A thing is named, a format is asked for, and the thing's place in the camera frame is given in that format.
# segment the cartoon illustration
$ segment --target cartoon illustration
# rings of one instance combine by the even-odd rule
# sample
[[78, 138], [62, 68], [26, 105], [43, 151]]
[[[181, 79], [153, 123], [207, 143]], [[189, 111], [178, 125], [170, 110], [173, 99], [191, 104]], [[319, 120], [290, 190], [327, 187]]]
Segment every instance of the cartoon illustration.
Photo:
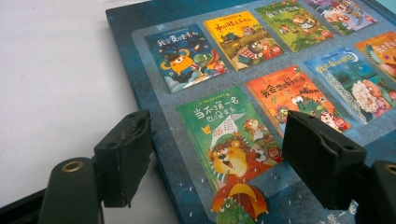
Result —
[[305, 64], [364, 124], [396, 105], [395, 90], [352, 49], [337, 49]]
[[381, 68], [388, 76], [396, 79], [396, 34], [386, 32], [363, 40], [355, 46]]
[[352, 94], [361, 108], [379, 117], [392, 108], [382, 96], [382, 90], [368, 79], [358, 81], [352, 87]]
[[233, 198], [224, 199], [224, 204], [220, 207], [216, 217], [216, 223], [246, 223], [255, 224], [256, 222]]
[[352, 29], [350, 18], [341, 11], [331, 10], [325, 11], [323, 13], [323, 17], [328, 21], [334, 28], [339, 30], [340, 32], [348, 35], [355, 30]]
[[296, 15], [293, 18], [294, 24], [301, 27], [305, 35], [312, 35], [319, 28], [320, 23], [311, 17]]
[[213, 197], [205, 203], [211, 204], [213, 217], [218, 223], [255, 223], [268, 208], [251, 182], [280, 164], [282, 153], [249, 99], [235, 86], [181, 105], [177, 111], [213, 189]]
[[332, 33], [297, 1], [282, 1], [255, 10], [294, 52], [332, 38]]
[[210, 53], [195, 55], [193, 60], [199, 66], [198, 71], [201, 74], [213, 76], [218, 72], [224, 72], [225, 65], [219, 58], [218, 53], [212, 49]]
[[277, 119], [277, 121], [279, 121], [279, 123], [281, 124], [285, 124], [286, 123], [286, 119], [288, 117], [288, 108], [285, 106], [281, 106], [278, 110], [277, 113], [275, 114], [275, 118]]
[[225, 216], [225, 212], [232, 212], [232, 217], [236, 218], [235, 223], [250, 223], [251, 219], [248, 216], [257, 221], [260, 214], [268, 212], [267, 203], [262, 193], [254, 186], [246, 183], [227, 185], [220, 189], [214, 197], [211, 209], [218, 213], [218, 223], [230, 220], [228, 219], [230, 217]]
[[210, 129], [210, 125], [209, 124], [206, 125], [204, 128], [201, 128], [201, 129], [206, 134], [211, 134], [212, 133], [212, 130]]
[[180, 49], [178, 54], [167, 57], [170, 66], [167, 66], [166, 62], [162, 62], [161, 68], [163, 70], [173, 69], [177, 75], [180, 76], [182, 71], [195, 65], [194, 61], [189, 57], [189, 55], [190, 52], [187, 49]]
[[171, 92], [227, 71], [197, 24], [148, 35], [145, 40]]
[[338, 132], [350, 127], [334, 105], [324, 97], [323, 92], [297, 65], [250, 80], [247, 87], [280, 134], [285, 132], [289, 110], [317, 118], [324, 115], [322, 112], [326, 112], [329, 117], [323, 117], [323, 121]]
[[349, 35], [375, 23], [375, 19], [351, 0], [304, 0], [341, 35]]
[[240, 63], [253, 65], [260, 62], [264, 45], [260, 41], [250, 41], [247, 47], [239, 54], [238, 61]]
[[205, 21], [204, 25], [236, 71], [282, 54], [280, 46], [249, 11]]

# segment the cartoon animal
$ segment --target cartoon animal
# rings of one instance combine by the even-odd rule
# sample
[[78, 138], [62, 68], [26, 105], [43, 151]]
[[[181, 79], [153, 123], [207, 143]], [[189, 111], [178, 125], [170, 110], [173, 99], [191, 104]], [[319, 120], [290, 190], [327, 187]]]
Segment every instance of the cartoon animal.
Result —
[[292, 32], [294, 34], [298, 34], [300, 33], [300, 31], [294, 29], [294, 28], [290, 28], [287, 24], [280, 24], [280, 33], [282, 33], [283, 35], [287, 34], [288, 32]]
[[368, 79], [353, 84], [352, 94], [361, 109], [374, 113], [375, 117], [391, 109], [390, 103], [382, 96], [382, 90]]
[[167, 66], [166, 62], [162, 62], [161, 68], [163, 70], [173, 69], [177, 73], [177, 75], [180, 76], [182, 71], [194, 65], [196, 66], [192, 58], [189, 57], [189, 50], [181, 49], [179, 52], [184, 52], [184, 54], [178, 53], [172, 56], [168, 56], [167, 61], [169, 62], [170, 66]]
[[254, 137], [253, 141], [262, 138], [262, 131], [264, 126], [259, 123], [257, 119], [246, 119], [244, 129], [248, 130]]
[[310, 17], [296, 15], [293, 22], [303, 30], [305, 35], [313, 34], [319, 28], [319, 23]]
[[334, 115], [329, 113], [328, 111], [321, 111], [318, 118], [321, 121], [323, 121], [325, 124], [327, 124], [330, 127], [334, 128], [335, 130], [339, 130], [338, 126], [335, 124]]
[[220, 56], [214, 49], [207, 54], [195, 55], [193, 60], [200, 66], [199, 71], [201, 73], [208, 72], [210, 75], [213, 75], [216, 72], [224, 72], [225, 66], [220, 61]]
[[317, 117], [322, 110], [327, 111], [327, 108], [321, 105], [320, 102], [316, 102], [309, 97], [297, 96], [296, 98], [292, 98], [291, 101], [298, 106], [299, 112], [303, 112], [305, 114]]
[[245, 223], [255, 224], [256, 222], [245, 211], [244, 207], [233, 198], [224, 201], [216, 217], [218, 224]]
[[275, 118], [279, 123], [284, 124], [286, 123], [286, 119], [288, 117], [288, 108], [285, 106], [281, 106], [278, 110], [277, 113], [275, 114]]
[[217, 144], [213, 151], [207, 152], [207, 156], [213, 161], [217, 172], [241, 177], [248, 169], [247, 151], [249, 151], [248, 144], [235, 137], [227, 138], [223, 143]]
[[250, 41], [247, 47], [239, 54], [238, 61], [247, 65], [257, 64], [262, 57], [264, 44], [260, 41]]
[[206, 134], [211, 134], [212, 130], [210, 129], [210, 125], [206, 125], [205, 127], [201, 128], [201, 130]]
[[256, 151], [250, 150], [248, 142], [240, 133], [217, 143], [213, 150], [206, 152], [206, 156], [214, 172], [227, 175], [227, 184], [249, 181], [273, 165], [256, 161]]
[[228, 33], [227, 35], [222, 36], [222, 39], [224, 43], [230, 43], [239, 39], [239, 36], [235, 35], [234, 33]]
[[256, 33], [256, 31], [249, 26], [242, 27], [242, 31], [243, 31], [244, 35], [253, 35], [254, 33]]
[[354, 30], [350, 24], [350, 19], [339, 10], [329, 10], [323, 13], [324, 18], [343, 33], [350, 34]]

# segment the book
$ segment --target book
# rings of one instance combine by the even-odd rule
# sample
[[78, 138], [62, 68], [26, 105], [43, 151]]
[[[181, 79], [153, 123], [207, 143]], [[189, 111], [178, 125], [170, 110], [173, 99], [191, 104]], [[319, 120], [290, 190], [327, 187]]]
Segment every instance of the book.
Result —
[[335, 106], [297, 65], [252, 79], [247, 82], [247, 87], [282, 136], [289, 110], [319, 118], [340, 133], [350, 128]]
[[393, 31], [362, 40], [355, 47], [396, 80], [396, 34]]
[[227, 71], [197, 24], [145, 36], [171, 92], [184, 90]]
[[376, 19], [351, 0], [304, 0], [341, 35], [350, 35]]
[[283, 52], [249, 11], [207, 20], [204, 26], [236, 71], [270, 60]]
[[232, 212], [247, 223], [268, 212], [264, 196], [250, 181], [282, 161], [281, 149], [241, 89], [219, 91], [177, 111], [215, 192], [205, 206], [217, 213], [217, 223], [231, 220]]
[[[262, 70], [262, 73], [265, 73], [265, 71], [278, 70], [280, 69], [280, 63], [274, 63], [277, 60], [282, 61], [281, 63], [293, 60], [295, 62], [298, 58], [297, 61], [303, 62], [317, 55], [318, 49], [328, 45], [323, 43], [317, 48], [313, 47], [304, 50], [304, 53], [283, 53], [279, 58], [241, 70], [239, 73], [236, 73], [232, 66], [229, 65], [228, 72], [231, 73], [230, 75], [236, 76], [223, 75], [215, 77], [184, 91], [171, 93], [168, 92], [162, 76], [158, 73], [157, 65], [149, 52], [145, 36], [182, 27], [186, 24], [198, 23], [213, 47], [219, 49], [210, 34], [206, 33], [206, 28], [202, 25], [202, 22], [241, 10], [249, 10], [253, 13], [256, 7], [261, 7], [264, 4], [270, 5], [278, 1], [269, 0], [263, 3], [262, 1], [251, 0], [151, 0], [106, 11], [108, 24], [114, 35], [115, 43], [120, 52], [120, 59], [125, 67], [136, 102], [139, 108], [149, 109], [150, 111], [152, 117], [152, 142], [155, 158], [157, 159], [156, 166], [160, 171], [163, 184], [175, 209], [175, 212], [171, 211], [171, 209], [161, 209], [161, 206], [168, 205], [168, 202], [163, 202], [161, 199], [157, 203], [152, 204], [148, 204], [150, 201], [142, 202], [140, 200], [138, 203], [142, 203], [142, 205], [132, 206], [132, 209], [136, 211], [136, 208], [139, 207], [152, 207], [153, 209], [146, 209], [147, 211], [140, 213], [140, 216], [147, 222], [158, 222], [159, 218], [164, 223], [175, 223], [177, 221], [174, 219], [169, 220], [169, 217], [177, 216], [180, 223], [216, 223], [214, 220], [216, 220], [218, 214], [210, 211], [215, 191], [207, 181], [206, 174], [202, 172], [201, 161], [197, 159], [193, 144], [177, 113], [176, 107], [178, 105], [204, 97], [208, 91], [215, 92], [216, 89], [223, 90], [224, 87], [240, 86], [242, 91], [248, 96], [249, 101], [255, 106], [258, 114], [261, 115], [262, 121], [267, 124], [267, 128], [273, 130], [272, 134], [278, 139], [278, 145], [281, 146], [282, 141], [279, 134], [274, 130], [273, 125], [260, 110], [260, 106], [257, 105], [256, 100], [253, 99], [245, 86], [245, 83], [252, 77], [238, 75], [249, 73], [249, 71]], [[368, 4], [367, 1], [361, 0], [359, 2]], [[393, 29], [394, 25], [391, 24], [392, 21], [395, 21], [393, 14], [390, 15], [393, 18], [391, 21], [384, 17], [387, 14], [386, 11], [381, 12], [380, 15], [376, 14], [374, 15], [378, 21], [381, 21], [381, 25], [369, 26], [364, 29], [364, 32], [342, 36], [342, 44], [353, 46], [357, 39], [363, 40], [367, 38], [366, 35], [369, 32], [381, 34], [383, 33], [382, 30], [386, 32]], [[337, 46], [341, 43], [333, 42], [332, 44], [337, 49]], [[361, 128], [355, 125], [357, 122], [351, 122], [352, 127], [343, 134], [355, 140], [361, 146], [366, 146], [380, 136], [387, 134], [389, 138], [395, 138], [396, 132], [393, 132], [396, 126], [395, 112], [396, 109], [393, 108], [380, 118]], [[394, 147], [391, 146], [393, 145], [383, 146], [375, 142], [372, 146], [372, 149], [375, 150], [368, 153], [368, 159], [374, 161], [379, 155], [388, 155], [387, 159], [395, 161], [395, 157], [390, 156], [394, 155], [395, 151]], [[310, 159], [315, 158], [309, 154], [302, 156]], [[247, 184], [261, 191], [267, 204], [268, 213], [264, 212], [258, 216], [258, 220], [254, 220], [257, 223], [355, 223], [356, 203], [352, 202], [350, 207], [343, 211], [324, 209], [287, 162], [282, 161], [272, 166], [272, 168], [251, 179]], [[152, 192], [147, 192], [147, 189], [141, 187], [139, 190], [143, 190], [144, 194], [152, 194]], [[158, 190], [159, 192], [155, 193], [164, 193], [161, 186], [159, 186]], [[230, 202], [230, 205], [235, 208], [238, 206], [232, 202]]]
[[293, 52], [332, 38], [333, 34], [294, 0], [255, 8]]
[[341, 48], [304, 63], [352, 116], [366, 124], [396, 105], [396, 91], [357, 53]]

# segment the illustrated character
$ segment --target illustrated character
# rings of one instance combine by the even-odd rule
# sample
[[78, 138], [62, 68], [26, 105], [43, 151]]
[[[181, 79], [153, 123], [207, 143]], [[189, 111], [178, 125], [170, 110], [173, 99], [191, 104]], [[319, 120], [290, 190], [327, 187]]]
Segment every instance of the illustrated character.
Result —
[[299, 30], [290, 28], [287, 24], [280, 24], [280, 33], [282, 33], [283, 35], [287, 34], [288, 32], [292, 32], [294, 34], [298, 34], [300, 33]]
[[308, 97], [297, 96], [296, 98], [292, 98], [291, 101], [298, 106], [299, 112], [303, 112], [305, 114], [310, 114], [317, 117], [322, 110], [327, 111], [325, 106]]
[[323, 121], [325, 124], [327, 124], [330, 127], [334, 128], [335, 130], [340, 131], [338, 129], [338, 126], [335, 124], [334, 115], [329, 113], [328, 111], [321, 111], [318, 118], [321, 121]]
[[182, 71], [196, 66], [192, 58], [189, 57], [189, 50], [181, 49], [179, 52], [184, 52], [184, 54], [178, 53], [172, 56], [168, 56], [167, 61], [169, 62], [170, 66], [167, 66], [166, 62], [162, 62], [161, 68], [163, 70], [172, 69], [177, 73], [178, 76], [180, 76]]
[[214, 75], [216, 73], [223, 73], [225, 66], [219, 61], [220, 56], [212, 49], [210, 53], [197, 54], [194, 56], [194, 62], [199, 65], [201, 74], [208, 73]]
[[250, 149], [240, 133], [217, 143], [206, 156], [215, 172], [226, 175], [224, 181], [227, 185], [249, 181], [274, 165], [256, 161], [256, 151]]
[[382, 90], [368, 79], [353, 84], [352, 94], [361, 109], [379, 117], [391, 109], [390, 103], [382, 96]]
[[375, 54], [373, 46], [370, 44], [367, 44], [364, 47], [364, 53], [377, 64], [379, 64], [382, 69], [389, 72], [393, 77], [396, 77], [396, 57], [393, 57], [393, 62], [383, 63], [381, 59]]
[[244, 207], [232, 198], [224, 200], [216, 217], [218, 224], [245, 223], [255, 224], [256, 222], [245, 211]]
[[349, 17], [339, 10], [325, 11], [323, 16], [329, 23], [346, 35], [354, 31]]
[[238, 61], [247, 65], [257, 64], [262, 57], [264, 45], [260, 41], [250, 41], [238, 56]]
[[242, 31], [243, 31], [244, 35], [253, 35], [254, 33], [256, 33], [256, 31], [252, 27], [249, 27], [249, 26], [242, 27]]
[[224, 44], [227, 44], [239, 39], [239, 36], [235, 35], [234, 33], [228, 33], [227, 35], [222, 36], [222, 39]]
[[319, 119], [320, 119], [320, 115], [327, 115], [327, 116], [330, 115], [334, 123], [332, 123], [332, 121], [327, 120], [329, 117], [323, 117], [323, 119], [325, 119], [325, 123], [329, 122], [328, 124], [331, 127], [333, 127], [332, 125], [335, 124], [336, 128], [334, 129], [338, 132], [344, 131], [349, 128], [343, 119], [336, 117], [334, 114], [330, 114], [326, 106], [321, 105], [319, 101], [314, 101], [309, 97], [297, 96], [296, 98], [292, 99], [292, 102], [298, 106], [299, 112], [303, 112], [305, 114], [315, 116]]
[[210, 129], [210, 125], [206, 125], [205, 127], [201, 128], [201, 130], [206, 134], [211, 134], [212, 130]]
[[288, 117], [288, 108], [285, 106], [281, 106], [278, 110], [277, 113], [275, 114], [275, 118], [279, 123], [284, 124], [286, 123], [287, 117]]
[[313, 34], [319, 28], [319, 23], [310, 17], [296, 15], [293, 22], [301, 27], [305, 35]]

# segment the green book cover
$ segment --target green book cover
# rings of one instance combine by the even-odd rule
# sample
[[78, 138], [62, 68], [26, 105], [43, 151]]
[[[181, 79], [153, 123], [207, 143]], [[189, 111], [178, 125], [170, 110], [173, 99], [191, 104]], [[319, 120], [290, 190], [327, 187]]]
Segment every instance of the green book cover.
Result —
[[294, 52], [333, 36], [319, 20], [295, 0], [258, 7], [255, 10]]
[[265, 197], [250, 180], [282, 162], [281, 150], [241, 89], [219, 91], [177, 111], [214, 190], [208, 205], [218, 213], [217, 221], [228, 218], [225, 199], [239, 203], [248, 220], [268, 213]]

